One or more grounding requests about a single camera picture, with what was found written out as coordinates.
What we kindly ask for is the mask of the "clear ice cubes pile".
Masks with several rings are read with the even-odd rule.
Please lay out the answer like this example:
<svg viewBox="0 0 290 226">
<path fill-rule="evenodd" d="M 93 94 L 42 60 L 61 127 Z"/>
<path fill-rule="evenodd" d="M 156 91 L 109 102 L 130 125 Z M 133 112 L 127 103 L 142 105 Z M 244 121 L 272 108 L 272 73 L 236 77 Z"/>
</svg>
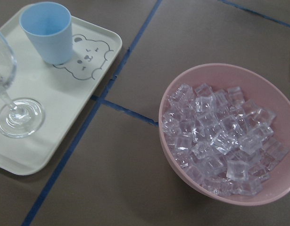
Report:
<svg viewBox="0 0 290 226">
<path fill-rule="evenodd" d="M 273 137 L 276 115 L 240 87 L 181 84 L 166 99 L 166 144 L 192 181 L 218 196 L 254 196 L 289 152 Z"/>
</svg>

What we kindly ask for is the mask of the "light blue plastic cup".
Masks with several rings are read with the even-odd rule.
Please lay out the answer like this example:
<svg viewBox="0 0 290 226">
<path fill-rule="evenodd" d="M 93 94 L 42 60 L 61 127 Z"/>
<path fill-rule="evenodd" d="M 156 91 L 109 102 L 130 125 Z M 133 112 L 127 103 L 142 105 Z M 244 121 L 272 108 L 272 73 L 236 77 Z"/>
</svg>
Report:
<svg viewBox="0 0 290 226">
<path fill-rule="evenodd" d="M 72 17 L 69 10 L 56 2 L 39 2 L 29 6 L 19 23 L 41 58 L 59 65 L 73 55 Z"/>
</svg>

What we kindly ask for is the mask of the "white bear tray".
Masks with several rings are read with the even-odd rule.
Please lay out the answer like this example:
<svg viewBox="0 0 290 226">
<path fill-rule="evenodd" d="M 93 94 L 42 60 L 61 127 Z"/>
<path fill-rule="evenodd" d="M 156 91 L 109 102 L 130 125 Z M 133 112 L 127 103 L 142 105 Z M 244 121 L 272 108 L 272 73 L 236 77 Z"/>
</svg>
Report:
<svg viewBox="0 0 290 226">
<path fill-rule="evenodd" d="M 45 63 L 20 27 L 20 12 L 1 28 L 17 58 L 17 75 L 8 93 L 44 107 L 38 131 L 25 138 L 0 132 L 0 168 L 31 175 L 49 162 L 122 48 L 113 31 L 72 17 L 74 55 L 64 65 Z"/>
</svg>

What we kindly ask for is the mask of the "pink bowl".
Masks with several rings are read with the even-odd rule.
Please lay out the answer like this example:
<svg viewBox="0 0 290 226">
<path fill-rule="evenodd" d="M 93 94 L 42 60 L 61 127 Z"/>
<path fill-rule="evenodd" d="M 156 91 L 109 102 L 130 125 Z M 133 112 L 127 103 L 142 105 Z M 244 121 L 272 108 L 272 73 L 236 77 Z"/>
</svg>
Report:
<svg viewBox="0 0 290 226">
<path fill-rule="evenodd" d="M 232 88 L 242 100 L 263 111 L 256 125 L 272 135 L 247 134 L 230 114 Z M 178 75 L 166 89 L 159 108 L 159 135 L 164 154 L 176 174 L 196 191 L 213 199 L 241 206 L 274 202 L 290 191 L 290 101 L 272 83 L 247 69 L 228 64 L 204 64 Z M 250 182 L 230 180 L 224 174 L 234 152 L 243 146 L 260 154 L 264 144 L 276 139 L 279 152 L 271 159 L 269 178 Z"/>
</svg>

